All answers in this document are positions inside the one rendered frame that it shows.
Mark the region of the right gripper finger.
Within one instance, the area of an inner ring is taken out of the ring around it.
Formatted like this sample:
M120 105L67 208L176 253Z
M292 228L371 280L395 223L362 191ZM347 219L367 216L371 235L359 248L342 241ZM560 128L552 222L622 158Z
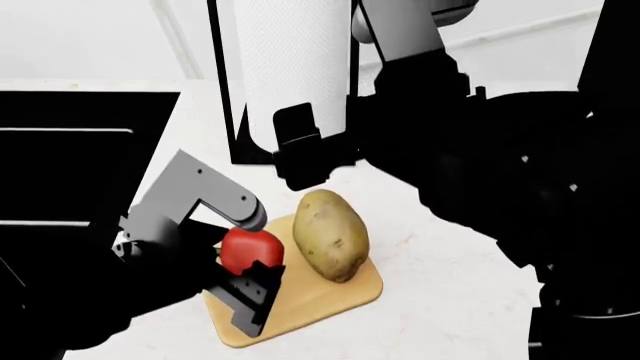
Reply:
M309 102L277 110L273 115L273 126L279 150L299 140L320 137Z
M339 167L352 167L358 150L343 139L299 139L280 146L273 154L277 176L292 191L322 185Z

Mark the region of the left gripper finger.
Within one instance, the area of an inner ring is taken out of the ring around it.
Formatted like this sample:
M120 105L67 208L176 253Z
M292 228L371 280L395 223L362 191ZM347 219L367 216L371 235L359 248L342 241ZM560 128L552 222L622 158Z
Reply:
M211 248L223 241L229 228L207 224L200 221L187 221L187 239L201 248Z
M258 337L282 284L286 266L266 266L258 260L241 275L235 275L221 264L214 264L214 281L206 290L219 299L232 315L229 322L249 337Z

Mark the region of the black paper towel holder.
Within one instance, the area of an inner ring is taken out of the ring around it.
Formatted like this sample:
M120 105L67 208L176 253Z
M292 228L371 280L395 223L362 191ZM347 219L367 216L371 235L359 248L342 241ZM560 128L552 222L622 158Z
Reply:
M350 2L352 20L356 0L350 0ZM245 94L234 0L207 0L207 12L231 162L240 165L269 165L272 163L273 152L258 146L249 131L248 103ZM358 61L359 47L351 36L350 23L349 86L346 95L344 131L347 124L347 98L356 95L358 89Z

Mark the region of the wooden cutting board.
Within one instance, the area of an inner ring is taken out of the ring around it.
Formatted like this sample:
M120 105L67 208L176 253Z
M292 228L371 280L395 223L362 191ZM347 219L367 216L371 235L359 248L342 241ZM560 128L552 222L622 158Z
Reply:
M231 324L232 309L211 293L202 295L220 341L233 348L249 347L279 335L375 301L383 291L383 281L371 260L366 260L349 281L338 284L318 275L298 250L292 236L294 216L277 218L266 230L285 247L280 290L264 329L256 338Z

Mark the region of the red tomato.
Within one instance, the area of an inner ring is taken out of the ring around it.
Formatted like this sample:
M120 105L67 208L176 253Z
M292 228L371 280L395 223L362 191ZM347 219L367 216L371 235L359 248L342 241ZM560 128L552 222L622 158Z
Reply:
M225 269L234 275L241 275L255 261L267 267L281 266L284 252L284 245L272 233L234 227L222 239L219 258Z

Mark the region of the brown potato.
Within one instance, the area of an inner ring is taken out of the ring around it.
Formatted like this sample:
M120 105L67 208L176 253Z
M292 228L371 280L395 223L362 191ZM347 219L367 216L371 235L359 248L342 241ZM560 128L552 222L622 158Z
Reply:
M340 194L317 189L298 203L292 235L309 266L334 283L350 281L369 258L368 229Z

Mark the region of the white paper towel roll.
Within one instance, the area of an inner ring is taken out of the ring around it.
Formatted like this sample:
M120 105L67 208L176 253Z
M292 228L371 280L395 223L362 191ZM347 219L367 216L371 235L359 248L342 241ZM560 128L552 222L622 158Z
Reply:
M277 110L311 104L324 137L345 129L350 0L234 0L249 131L278 149Z

